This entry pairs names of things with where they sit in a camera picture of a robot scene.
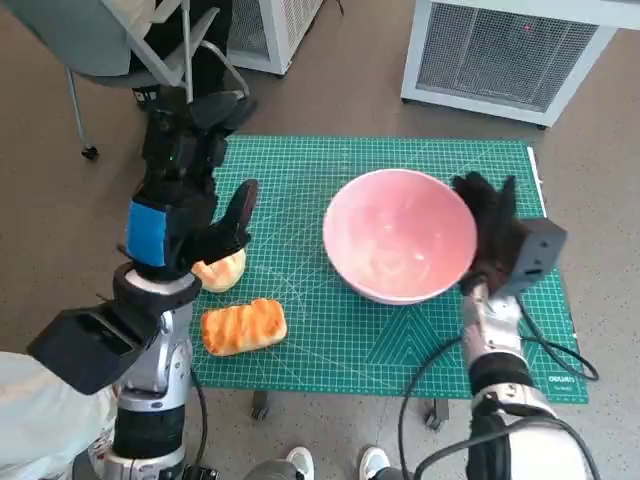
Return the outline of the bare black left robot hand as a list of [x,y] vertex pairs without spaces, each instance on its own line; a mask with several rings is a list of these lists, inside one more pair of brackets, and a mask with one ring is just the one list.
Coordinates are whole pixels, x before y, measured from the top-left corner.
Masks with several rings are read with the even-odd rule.
[[121,248],[143,278],[176,280],[197,262],[214,263],[249,243],[259,183],[242,182],[216,219],[214,171],[224,163],[228,136],[254,109],[247,94],[234,90],[201,97],[178,111],[150,110],[145,172],[130,202]]

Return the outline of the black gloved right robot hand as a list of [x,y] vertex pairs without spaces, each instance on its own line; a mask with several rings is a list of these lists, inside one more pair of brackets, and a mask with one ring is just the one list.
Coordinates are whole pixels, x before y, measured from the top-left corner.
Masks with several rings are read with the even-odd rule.
[[476,225],[476,250],[460,290],[471,303],[496,295],[511,295],[522,275],[524,230],[516,218],[516,180],[505,179],[495,189],[481,174],[456,176],[452,186],[469,208]]

